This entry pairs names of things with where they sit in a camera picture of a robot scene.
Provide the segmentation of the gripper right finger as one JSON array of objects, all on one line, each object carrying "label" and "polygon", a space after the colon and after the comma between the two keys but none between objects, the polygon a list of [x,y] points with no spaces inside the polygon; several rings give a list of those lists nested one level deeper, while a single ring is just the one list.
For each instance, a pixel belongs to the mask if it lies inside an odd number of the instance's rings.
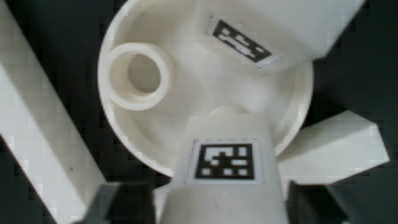
[{"label": "gripper right finger", "polygon": [[287,212],[290,224],[367,224],[326,184],[289,182]]}]

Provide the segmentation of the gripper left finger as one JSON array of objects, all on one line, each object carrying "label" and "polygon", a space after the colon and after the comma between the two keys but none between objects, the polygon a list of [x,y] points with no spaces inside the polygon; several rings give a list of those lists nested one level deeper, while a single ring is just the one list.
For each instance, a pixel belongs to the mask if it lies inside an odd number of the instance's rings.
[{"label": "gripper left finger", "polygon": [[72,224],[157,224],[154,191],[148,181],[104,184],[84,218]]}]

